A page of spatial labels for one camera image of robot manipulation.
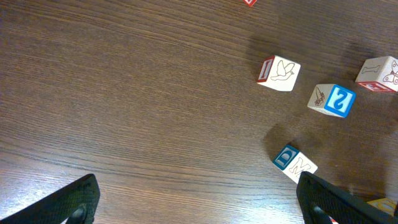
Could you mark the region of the wooden block green yellow sides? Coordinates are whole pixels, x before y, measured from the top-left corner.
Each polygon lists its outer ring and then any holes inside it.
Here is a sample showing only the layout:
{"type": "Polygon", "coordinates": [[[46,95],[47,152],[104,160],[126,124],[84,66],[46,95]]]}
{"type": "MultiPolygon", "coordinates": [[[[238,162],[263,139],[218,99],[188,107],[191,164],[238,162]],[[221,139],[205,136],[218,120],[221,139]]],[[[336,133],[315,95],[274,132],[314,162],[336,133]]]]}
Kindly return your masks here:
{"type": "Polygon", "coordinates": [[[397,202],[389,199],[389,198],[380,198],[377,200],[369,201],[368,204],[376,207],[383,212],[388,213],[389,215],[394,216],[397,208],[397,202]]]}

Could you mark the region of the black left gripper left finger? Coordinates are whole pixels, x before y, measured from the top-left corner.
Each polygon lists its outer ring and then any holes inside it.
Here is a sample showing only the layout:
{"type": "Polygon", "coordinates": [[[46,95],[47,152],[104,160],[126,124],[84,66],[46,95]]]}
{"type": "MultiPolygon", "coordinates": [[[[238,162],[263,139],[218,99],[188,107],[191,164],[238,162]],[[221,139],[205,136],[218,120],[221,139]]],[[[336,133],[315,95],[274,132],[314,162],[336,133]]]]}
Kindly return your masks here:
{"type": "Polygon", "coordinates": [[[7,223],[92,224],[100,200],[94,174],[87,174],[32,205],[4,218],[7,223]]]}

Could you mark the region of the wooden block letter M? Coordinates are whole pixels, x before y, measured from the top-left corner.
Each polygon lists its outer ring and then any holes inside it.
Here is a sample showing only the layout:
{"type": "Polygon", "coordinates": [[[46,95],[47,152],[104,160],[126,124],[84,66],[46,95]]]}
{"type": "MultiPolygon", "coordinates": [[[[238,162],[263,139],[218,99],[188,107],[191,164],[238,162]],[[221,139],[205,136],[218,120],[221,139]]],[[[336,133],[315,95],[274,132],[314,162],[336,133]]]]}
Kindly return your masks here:
{"type": "Polygon", "coordinates": [[[272,162],[296,184],[302,172],[314,174],[318,169],[318,166],[305,154],[288,144],[281,149],[272,162]]]}

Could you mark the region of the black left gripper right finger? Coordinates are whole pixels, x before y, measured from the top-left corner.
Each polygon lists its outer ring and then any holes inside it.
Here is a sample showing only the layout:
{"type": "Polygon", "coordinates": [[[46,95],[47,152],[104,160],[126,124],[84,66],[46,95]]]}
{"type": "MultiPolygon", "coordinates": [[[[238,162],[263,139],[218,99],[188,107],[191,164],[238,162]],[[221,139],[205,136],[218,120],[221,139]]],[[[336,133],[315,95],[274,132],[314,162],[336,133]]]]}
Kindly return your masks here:
{"type": "Polygon", "coordinates": [[[296,189],[305,224],[362,223],[397,224],[397,217],[339,189],[333,184],[304,171],[296,189]]]}

